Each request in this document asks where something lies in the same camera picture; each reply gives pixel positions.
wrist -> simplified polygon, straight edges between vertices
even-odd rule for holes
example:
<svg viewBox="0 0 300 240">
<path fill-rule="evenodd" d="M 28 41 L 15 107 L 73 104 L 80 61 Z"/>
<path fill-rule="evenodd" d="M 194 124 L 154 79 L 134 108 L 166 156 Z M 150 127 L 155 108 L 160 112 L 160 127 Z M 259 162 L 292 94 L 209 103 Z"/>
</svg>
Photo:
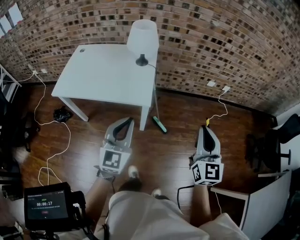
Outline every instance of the wrist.
<svg viewBox="0 0 300 240">
<path fill-rule="evenodd" d="M 102 179 L 104 179 L 104 180 L 106 180 L 106 181 L 108 181 L 108 182 L 113 182 L 114 179 L 115 179 L 115 176 L 109 175 L 109 174 L 107 174 L 106 172 L 99 172 L 99 173 L 97 174 L 97 177 L 100 177 L 100 178 L 102 178 Z"/>
</svg>

foot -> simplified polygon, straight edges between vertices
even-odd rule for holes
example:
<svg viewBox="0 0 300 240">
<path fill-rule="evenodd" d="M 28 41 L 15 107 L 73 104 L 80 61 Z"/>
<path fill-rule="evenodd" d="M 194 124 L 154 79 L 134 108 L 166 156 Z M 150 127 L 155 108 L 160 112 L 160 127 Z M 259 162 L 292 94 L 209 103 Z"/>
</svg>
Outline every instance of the foot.
<svg viewBox="0 0 300 240">
<path fill-rule="evenodd" d="M 151 195 L 153 197 L 156 197 L 156 196 L 161 196 L 161 190 L 159 188 L 156 188 L 152 191 Z"/>
<path fill-rule="evenodd" d="M 128 168 L 128 175 L 131 179 L 139 178 L 139 170 L 137 169 L 136 166 L 131 165 Z"/>
</svg>

timer display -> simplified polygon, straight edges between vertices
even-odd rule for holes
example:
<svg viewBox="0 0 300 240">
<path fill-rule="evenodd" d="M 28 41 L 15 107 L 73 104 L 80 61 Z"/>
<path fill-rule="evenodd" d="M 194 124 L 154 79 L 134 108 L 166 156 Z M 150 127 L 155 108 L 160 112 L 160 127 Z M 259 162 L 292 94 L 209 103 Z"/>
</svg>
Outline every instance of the timer display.
<svg viewBox="0 0 300 240">
<path fill-rule="evenodd" d="M 28 219 L 67 218 L 68 212 L 64 191 L 28 196 Z"/>
</svg>

table lamp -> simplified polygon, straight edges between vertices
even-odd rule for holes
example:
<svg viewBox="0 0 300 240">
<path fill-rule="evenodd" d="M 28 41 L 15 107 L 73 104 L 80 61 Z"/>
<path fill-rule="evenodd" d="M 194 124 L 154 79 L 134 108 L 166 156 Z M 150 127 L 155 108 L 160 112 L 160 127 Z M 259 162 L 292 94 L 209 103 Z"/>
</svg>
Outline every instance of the table lamp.
<svg viewBox="0 0 300 240">
<path fill-rule="evenodd" d="M 148 60 L 158 51 L 158 30 L 156 23 L 150 20 L 138 20 L 132 24 L 127 48 L 136 56 L 136 64 L 148 65 Z"/>
</svg>

black strap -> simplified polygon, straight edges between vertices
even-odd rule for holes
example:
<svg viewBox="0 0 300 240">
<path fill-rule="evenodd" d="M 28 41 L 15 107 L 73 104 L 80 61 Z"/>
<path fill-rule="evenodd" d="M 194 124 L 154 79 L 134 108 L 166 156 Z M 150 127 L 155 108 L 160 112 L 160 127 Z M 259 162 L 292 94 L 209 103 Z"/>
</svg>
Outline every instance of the black strap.
<svg viewBox="0 0 300 240">
<path fill-rule="evenodd" d="M 0 177 L 20 178 L 21 174 L 19 172 L 0 172 Z"/>
<path fill-rule="evenodd" d="M 109 228 L 107 224 L 103 224 L 103 230 L 104 230 L 104 240 L 109 240 Z M 98 238 L 95 237 L 95 235 L 92 233 L 92 231 L 90 229 L 88 229 L 88 231 L 85 231 L 85 229 L 83 229 L 85 235 L 88 237 L 88 239 L 90 240 L 99 240 Z"/>
<path fill-rule="evenodd" d="M 16 184 L 18 182 L 21 182 L 20 179 L 10 179 L 10 180 L 0 180 L 0 184 Z"/>
</svg>

